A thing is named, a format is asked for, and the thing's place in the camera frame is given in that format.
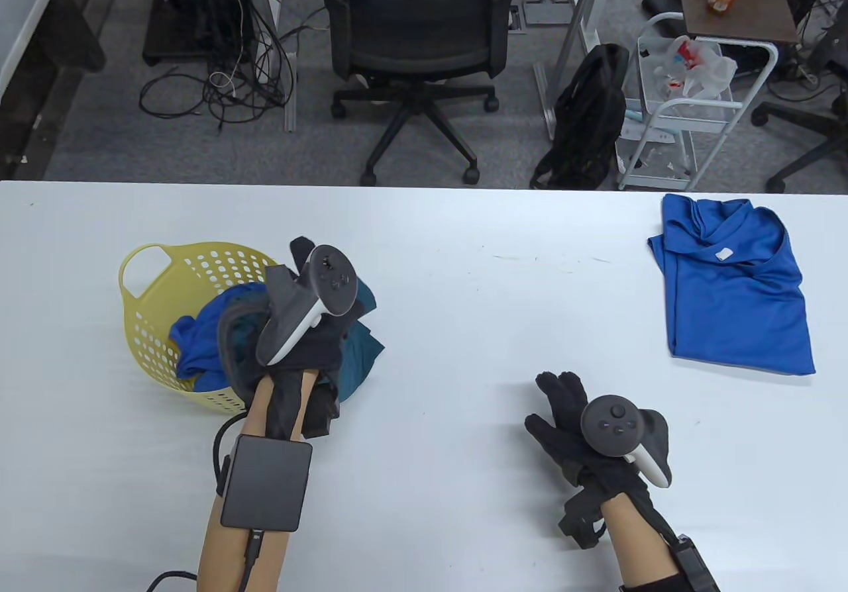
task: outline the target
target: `yellow laundry basket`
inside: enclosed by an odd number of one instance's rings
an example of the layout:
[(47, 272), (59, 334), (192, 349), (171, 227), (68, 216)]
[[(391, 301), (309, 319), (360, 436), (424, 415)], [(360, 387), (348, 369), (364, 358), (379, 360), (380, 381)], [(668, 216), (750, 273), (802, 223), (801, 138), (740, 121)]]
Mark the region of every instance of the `yellow laundry basket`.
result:
[[(170, 257), (170, 265), (136, 298), (125, 287), (124, 271), (148, 248), (161, 249)], [(204, 305), (230, 287), (264, 282), (264, 271), (273, 265), (276, 263), (269, 256), (236, 244), (149, 244), (134, 250), (121, 264), (118, 283), (124, 299), (127, 344), (138, 364), (161, 386), (197, 404), (222, 413), (244, 411), (244, 403), (229, 387), (194, 393), (194, 380), (176, 377), (180, 353), (170, 340), (170, 328), (180, 317), (196, 317)]]

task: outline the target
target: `desk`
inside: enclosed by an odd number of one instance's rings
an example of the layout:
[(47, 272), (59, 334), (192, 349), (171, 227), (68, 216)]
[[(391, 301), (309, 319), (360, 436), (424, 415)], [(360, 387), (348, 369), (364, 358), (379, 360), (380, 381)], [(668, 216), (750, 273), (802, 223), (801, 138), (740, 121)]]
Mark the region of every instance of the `desk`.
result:
[(848, 199), (753, 198), (805, 274), (805, 379), (669, 357), (645, 246), (661, 197), (0, 183), (0, 589), (131, 592), (197, 567), (224, 418), (137, 367), (118, 266), (141, 244), (203, 240), (290, 263), (298, 234), (348, 254), (386, 351), (315, 440), (281, 590), (612, 592), (609, 543), (559, 534), (567, 486), (522, 426), (547, 409), (545, 369), (665, 414), (675, 481), (652, 496), (723, 592), (840, 589), (848, 236), (829, 229)]
[(50, 0), (0, 0), (0, 98)]

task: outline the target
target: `floor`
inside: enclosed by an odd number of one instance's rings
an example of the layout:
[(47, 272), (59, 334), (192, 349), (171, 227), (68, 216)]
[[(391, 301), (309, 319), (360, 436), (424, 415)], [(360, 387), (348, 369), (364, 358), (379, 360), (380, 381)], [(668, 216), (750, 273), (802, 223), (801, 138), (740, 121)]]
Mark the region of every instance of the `floor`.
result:
[[(645, 20), (640, 0), (609, 0), (600, 33), (608, 42), (632, 45)], [(321, 0), (284, 0), (285, 24), (296, 25)], [(115, 0), (101, 41), (106, 69), (79, 87), (46, 178), (100, 181), (187, 181), (188, 183), (279, 183), (354, 185), (364, 159), (393, 112), (390, 105), (352, 105), (348, 118), (334, 121), (331, 93), (343, 86), (330, 66), (329, 34), (307, 32), (301, 39), (297, 132), (284, 132), (282, 113), (260, 122), (218, 130), (208, 115), (165, 121), (142, 114), (143, 83), (167, 70), (148, 68), (140, 50), (150, 0)], [(523, 189), (549, 149), (533, 63), (553, 64), (561, 29), (533, 29), (509, 38), (509, 62), (494, 78), (500, 111), (488, 114), (479, 102), (454, 102), (445, 113), (478, 154), (478, 187)], [(199, 68), (185, 66), (187, 71)], [(488, 78), (467, 78), (476, 83)], [(833, 78), (823, 80), (823, 86)], [(185, 108), (197, 101), (197, 86), (179, 80), (151, 95), (161, 108)], [(775, 86), (788, 96), (806, 96), (799, 87)], [(833, 89), (804, 108), (826, 113)], [(699, 148), (706, 139), (699, 139)], [(788, 160), (802, 155), (818, 136), (773, 122), (753, 128), (739, 123), (723, 152), (700, 182), (700, 191), (762, 192), (766, 179)], [(845, 156), (821, 160), (787, 181), (787, 192), (848, 193)], [(464, 160), (425, 118), (414, 118), (378, 164), (384, 186), (461, 187)]]

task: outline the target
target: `black office chair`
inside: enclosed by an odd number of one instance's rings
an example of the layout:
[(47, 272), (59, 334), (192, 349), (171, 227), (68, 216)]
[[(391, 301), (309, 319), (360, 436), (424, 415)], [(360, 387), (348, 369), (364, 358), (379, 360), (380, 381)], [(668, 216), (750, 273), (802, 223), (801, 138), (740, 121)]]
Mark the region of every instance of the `black office chair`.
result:
[(827, 29), (806, 59), (806, 68), (817, 75), (829, 71), (839, 78), (839, 95), (830, 105), (830, 111), (836, 119), (820, 116), (817, 113), (806, 113), (775, 102), (762, 102), (751, 111), (751, 124), (754, 126), (765, 126), (769, 123), (769, 117), (774, 116), (808, 131), (817, 132), (826, 138), (814, 149), (773, 174), (766, 181), (767, 193), (785, 192), (787, 177), (791, 177), (836, 151), (848, 152), (848, 99), (845, 96), (845, 86), (848, 84), (848, 4), (842, 3), (839, 6), (835, 22)]
[(506, 66), (509, 5), (512, 0), (325, 0), (330, 14), (333, 70), (347, 80), (369, 79), (368, 89), (333, 93), (333, 117), (345, 117), (343, 101), (391, 101), (401, 107), (366, 162), (363, 186), (376, 185), (374, 166), (409, 116), (423, 113), (469, 161), (464, 183), (480, 179), (478, 160), (436, 106), (437, 99), (486, 96), (484, 108), (497, 111), (494, 87), (432, 84), (459, 75)]

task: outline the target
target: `blue cloth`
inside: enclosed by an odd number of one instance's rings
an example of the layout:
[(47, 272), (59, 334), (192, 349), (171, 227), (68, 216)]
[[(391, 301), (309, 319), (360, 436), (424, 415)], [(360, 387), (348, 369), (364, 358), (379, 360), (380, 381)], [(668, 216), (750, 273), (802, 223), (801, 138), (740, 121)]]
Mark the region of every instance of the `blue cloth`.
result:
[(815, 373), (802, 275), (778, 216), (747, 199), (662, 200), (649, 245), (666, 279), (673, 356), (794, 375)]
[[(218, 353), (218, 322), (221, 320), (221, 314), (231, 303), (250, 299), (255, 295), (263, 295), (265, 292), (264, 283), (237, 285), (210, 301), (200, 310), (196, 319), (186, 316), (175, 322), (170, 329), (170, 338), (180, 349), (176, 377), (180, 380), (191, 380), (197, 376), (194, 383), (196, 393), (221, 391), (229, 387), (230, 383), (224, 375)], [(376, 309), (374, 294), (362, 281), (358, 284), (356, 299), (364, 307), (364, 313), (367, 314)], [(248, 322), (243, 325), (245, 340), (254, 327)], [(382, 344), (361, 322), (355, 322), (348, 330), (342, 368), (339, 371), (340, 401), (346, 401), (355, 390), (360, 388), (382, 350), (384, 350)]]
[(339, 401), (346, 401), (368, 377), (370, 370), (385, 348), (361, 322), (348, 330), (344, 346), (342, 370), (339, 372)]
[(262, 295), (264, 283), (245, 283), (230, 287), (222, 295), (212, 299), (200, 310), (197, 318), (184, 316), (170, 329), (170, 340), (180, 348), (180, 359), (176, 363), (176, 377), (191, 380), (197, 393), (221, 391), (230, 386), (221, 367), (218, 355), (218, 322), (221, 314), (231, 303)]

